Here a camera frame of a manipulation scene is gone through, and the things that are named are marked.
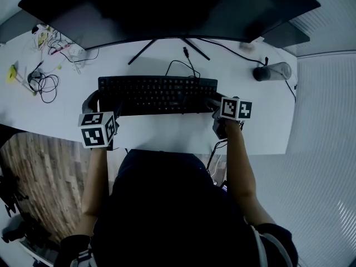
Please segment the floor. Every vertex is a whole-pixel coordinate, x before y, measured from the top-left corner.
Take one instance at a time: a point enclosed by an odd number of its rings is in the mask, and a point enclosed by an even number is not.
[[[80,218],[90,150],[79,142],[24,132],[7,141],[0,153],[20,178],[20,190],[29,196],[20,202],[21,208],[41,221],[54,242],[71,235]],[[110,192],[125,155],[125,149],[107,154]],[[210,155],[196,156],[206,165]],[[215,155],[210,172],[218,185],[225,170],[226,156]]]

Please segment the hand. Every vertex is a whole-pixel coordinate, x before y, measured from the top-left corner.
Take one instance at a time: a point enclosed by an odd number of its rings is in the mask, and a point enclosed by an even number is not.
[[[241,133],[240,124],[237,121],[226,119],[225,120],[225,132],[227,135],[234,133],[234,132],[237,132],[240,134]]]

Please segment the white desk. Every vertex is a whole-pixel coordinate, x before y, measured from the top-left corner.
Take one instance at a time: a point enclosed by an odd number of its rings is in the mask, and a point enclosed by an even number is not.
[[[30,50],[31,33],[25,33],[0,48],[0,123],[37,134],[81,141],[77,128],[83,101],[97,89],[100,76],[118,75],[164,75],[170,61],[187,62],[180,39],[162,39],[155,42],[132,65],[128,61],[148,41],[118,44],[100,48],[98,58],[86,61],[81,75],[61,54],[47,55]],[[258,82],[252,76],[255,62],[246,61],[227,50],[197,39],[191,41],[211,60],[208,61],[192,48],[188,48],[190,60],[203,78],[217,79],[217,91],[223,95],[251,100],[251,120],[243,129],[249,155],[284,154],[289,140],[294,113],[294,98],[285,82]],[[289,80],[293,89],[296,84],[296,57],[265,43],[256,43],[255,51],[247,55],[239,50],[239,43],[219,41],[242,55],[261,60],[269,58],[269,64],[285,61],[290,64],[293,75]],[[97,50],[87,58],[96,56]],[[33,97],[18,82],[5,83],[9,67],[18,61],[18,73],[29,74],[41,60],[43,73],[56,74],[60,78],[58,95],[53,103],[45,104],[39,95]],[[189,68],[173,63],[170,76],[191,75]],[[120,128],[114,138],[114,147],[128,149],[162,150],[209,154],[218,141],[212,130],[210,113],[175,114],[151,116],[127,116],[118,120]],[[226,153],[226,148],[219,151]]]

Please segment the keyboard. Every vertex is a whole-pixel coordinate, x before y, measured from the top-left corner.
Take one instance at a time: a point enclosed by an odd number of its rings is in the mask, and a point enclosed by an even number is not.
[[[204,97],[216,95],[217,80],[177,76],[110,76],[98,78],[100,111],[123,100],[121,116],[211,112]]]

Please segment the black monitor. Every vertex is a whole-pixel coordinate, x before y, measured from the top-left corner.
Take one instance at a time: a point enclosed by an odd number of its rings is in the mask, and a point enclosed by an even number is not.
[[[21,0],[86,50],[159,38],[251,42],[320,6],[316,0]]]

